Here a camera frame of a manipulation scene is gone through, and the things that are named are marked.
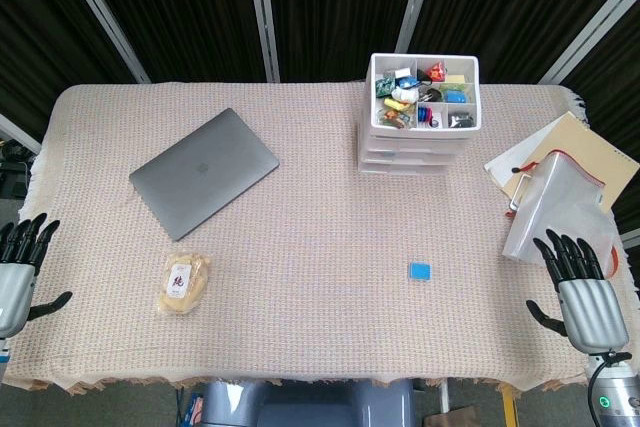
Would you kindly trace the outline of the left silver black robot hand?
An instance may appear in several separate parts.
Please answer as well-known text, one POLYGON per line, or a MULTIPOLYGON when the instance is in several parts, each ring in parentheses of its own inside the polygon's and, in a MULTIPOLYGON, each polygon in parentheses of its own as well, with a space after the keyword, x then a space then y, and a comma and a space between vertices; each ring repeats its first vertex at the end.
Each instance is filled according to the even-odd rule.
POLYGON ((61 310, 72 298, 66 291, 55 300, 33 305, 33 295, 49 244, 60 221, 45 225, 46 213, 1 227, 1 340, 17 335, 31 321, 61 310))

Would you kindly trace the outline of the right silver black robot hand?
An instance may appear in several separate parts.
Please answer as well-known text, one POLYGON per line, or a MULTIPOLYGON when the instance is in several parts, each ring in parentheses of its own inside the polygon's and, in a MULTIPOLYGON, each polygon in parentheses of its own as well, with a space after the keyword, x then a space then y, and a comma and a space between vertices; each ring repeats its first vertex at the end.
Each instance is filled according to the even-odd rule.
POLYGON ((552 229, 546 240, 533 239, 552 281, 562 318, 545 314, 528 300, 526 306, 542 327, 569 340, 587 355, 619 352, 629 333, 611 283, 605 279, 593 248, 584 239, 572 239, 552 229))

